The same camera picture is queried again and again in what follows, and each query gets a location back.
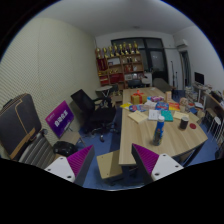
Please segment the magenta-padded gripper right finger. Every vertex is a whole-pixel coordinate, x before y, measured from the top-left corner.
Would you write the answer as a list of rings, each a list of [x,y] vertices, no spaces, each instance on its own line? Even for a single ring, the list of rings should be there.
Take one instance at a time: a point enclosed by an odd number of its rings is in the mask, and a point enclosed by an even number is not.
[[[166,153],[158,155],[137,144],[132,144],[131,153],[143,176],[145,185],[183,169],[183,166]]]

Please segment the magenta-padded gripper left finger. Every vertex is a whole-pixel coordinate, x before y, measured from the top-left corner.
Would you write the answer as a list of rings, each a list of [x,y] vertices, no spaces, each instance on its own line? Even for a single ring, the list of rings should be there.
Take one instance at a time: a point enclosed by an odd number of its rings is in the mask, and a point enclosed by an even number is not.
[[[90,145],[68,157],[59,156],[46,171],[82,186],[94,155],[94,146]]]

